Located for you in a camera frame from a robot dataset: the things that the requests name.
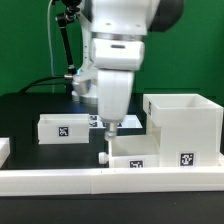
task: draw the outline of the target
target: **black table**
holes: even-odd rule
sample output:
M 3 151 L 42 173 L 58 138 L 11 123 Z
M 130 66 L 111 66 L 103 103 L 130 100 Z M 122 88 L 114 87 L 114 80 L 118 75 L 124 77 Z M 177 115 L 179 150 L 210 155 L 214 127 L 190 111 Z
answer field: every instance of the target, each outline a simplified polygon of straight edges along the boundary
M 141 96 L 132 98 L 129 114 L 143 129 Z M 95 106 L 77 104 L 64 94 L 7 94 L 0 97 L 0 137 L 10 137 L 11 154 L 2 168 L 97 168 L 99 151 L 107 151 L 104 130 L 91 130 L 90 144 L 38 145 L 40 114 L 97 114 Z M 0 223 L 224 223 L 224 192 L 173 192 L 0 198 Z

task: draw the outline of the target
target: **black cable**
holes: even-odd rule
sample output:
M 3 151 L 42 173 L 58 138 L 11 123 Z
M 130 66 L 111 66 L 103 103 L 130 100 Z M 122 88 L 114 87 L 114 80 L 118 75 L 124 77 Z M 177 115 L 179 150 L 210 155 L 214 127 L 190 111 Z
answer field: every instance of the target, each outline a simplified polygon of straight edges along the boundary
M 20 93 L 26 93 L 27 90 L 29 90 L 32 87 L 37 87 L 37 86 L 56 86 L 56 85 L 67 85 L 68 83 L 43 83 L 43 84 L 34 84 L 34 85 L 30 85 L 29 88 L 27 87 L 25 91 Z
M 29 85 L 23 87 L 19 93 L 25 93 L 29 88 L 31 88 L 32 86 L 34 86 L 35 84 L 41 83 L 41 82 L 45 82 L 45 81 L 50 81 L 50 80 L 55 80 L 55 79 L 64 79 L 64 76 L 53 76 L 53 77 L 46 77 L 46 78 L 42 78 L 42 79 L 38 79 L 32 83 L 30 83 Z

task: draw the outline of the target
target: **white plastic container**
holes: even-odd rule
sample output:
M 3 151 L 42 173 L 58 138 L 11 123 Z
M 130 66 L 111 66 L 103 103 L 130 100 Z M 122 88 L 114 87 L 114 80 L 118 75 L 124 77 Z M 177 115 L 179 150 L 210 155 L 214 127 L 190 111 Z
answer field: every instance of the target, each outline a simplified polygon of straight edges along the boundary
M 39 144 L 89 143 L 88 114 L 42 114 Z
M 223 108 L 197 94 L 144 95 L 147 134 L 155 136 L 160 166 L 216 166 Z
M 159 166 L 159 148 L 153 136 L 117 137 L 109 142 L 110 168 Z
M 10 145 L 8 138 L 0 138 L 0 168 L 10 154 Z

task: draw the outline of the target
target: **green background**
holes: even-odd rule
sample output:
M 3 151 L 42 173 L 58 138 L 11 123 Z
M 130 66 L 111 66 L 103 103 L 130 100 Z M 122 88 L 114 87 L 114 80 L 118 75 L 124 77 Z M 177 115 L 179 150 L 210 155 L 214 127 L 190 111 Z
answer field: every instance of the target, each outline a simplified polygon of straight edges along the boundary
M 0 94 L 17 92 L 30 82 L 50 76 L 47 40 L 48 0 L 0 0 Z M 55 74 L 67 71 L 61 36 L 52 9 Z M 69 26 L 77 67 L 82 63 L 78 22 Z M 186 0 L 181 20 L 166 33 L 146 38 L 143 66 L 134 91 L 141 93 L 199 93 L 224 105 L 224 1 Z M 52 91 L 35 88 L 32 91 Z

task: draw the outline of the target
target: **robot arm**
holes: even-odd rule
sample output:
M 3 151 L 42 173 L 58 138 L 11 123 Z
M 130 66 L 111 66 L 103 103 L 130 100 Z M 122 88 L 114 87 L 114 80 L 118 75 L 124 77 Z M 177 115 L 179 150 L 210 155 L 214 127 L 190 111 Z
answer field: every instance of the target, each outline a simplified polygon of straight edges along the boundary
M 142 37 L 165 31 L 179 19 L 184 0 L 62 0 L 79 6 L 91 22 L 91 58 L 97 70 L 98 113 L 110 140 L 127 113 L 134 72 L 144 58 Z

